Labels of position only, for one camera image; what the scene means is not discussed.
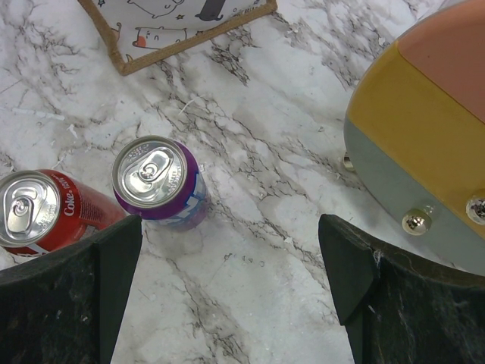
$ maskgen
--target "coke can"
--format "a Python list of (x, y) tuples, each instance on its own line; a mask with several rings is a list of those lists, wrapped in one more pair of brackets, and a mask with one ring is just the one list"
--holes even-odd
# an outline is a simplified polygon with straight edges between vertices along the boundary
[(0, 180), (0, 199), (0, 245), (20, 256), (60, 249), (126, 215), (102, 193), (50, 170)]
[(182, 144), (145, 136), (125, 146), (114, 161), (113, 188), (130, 214), (178, 231), (207, 215), (209, 194), (196, 159)]

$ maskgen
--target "fabric storage box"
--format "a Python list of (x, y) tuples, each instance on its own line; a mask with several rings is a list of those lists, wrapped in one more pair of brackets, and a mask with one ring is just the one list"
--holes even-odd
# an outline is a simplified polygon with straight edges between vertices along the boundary
[(79, 0), (123, 75), (276, 10), (276, 0)]

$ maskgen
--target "brass knob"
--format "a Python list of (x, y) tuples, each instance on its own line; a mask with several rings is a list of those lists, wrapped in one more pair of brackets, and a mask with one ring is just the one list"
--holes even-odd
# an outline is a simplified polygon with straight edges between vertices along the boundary
[(355, 172), (354, 165), (350, 160), (348, 152), (343, 156), (343, 167), (349, 172)]
[(483, 196), (473, 196), (467, 202), (468, 217), (479, 225), (485, 225), (485, 198)]
[(411, 209), (402, 218), (402, 228), (406, 233), (419, 237), (430, 230), (431, 218), (424, 211)]

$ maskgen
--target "coke logo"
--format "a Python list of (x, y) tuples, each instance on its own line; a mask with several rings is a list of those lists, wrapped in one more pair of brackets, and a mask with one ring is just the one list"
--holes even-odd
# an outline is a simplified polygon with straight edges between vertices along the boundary
[(74, 205), (74, 195), (72, 190), (69, 190), (69, 193), (66, 194), (64, 203), (66, 204), (66, 207), (64, 207), (64, 214), (66, 216), (74, 215), (74, 208), (76, 206)]

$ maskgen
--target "can lid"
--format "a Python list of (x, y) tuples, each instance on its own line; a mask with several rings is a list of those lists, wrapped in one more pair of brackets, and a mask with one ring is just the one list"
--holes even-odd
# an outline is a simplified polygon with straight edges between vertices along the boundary
[(0, 245), (29, 245), (52, 229), (60, 199), (52, 181), (37, 171), (17, 172), (0, 180)]
[(183, 186), (186, 166), (177, 144), (159, 136), (145, 136), (125, 146), (114, 161), (113, 187), (132, 206), (162, 206)]

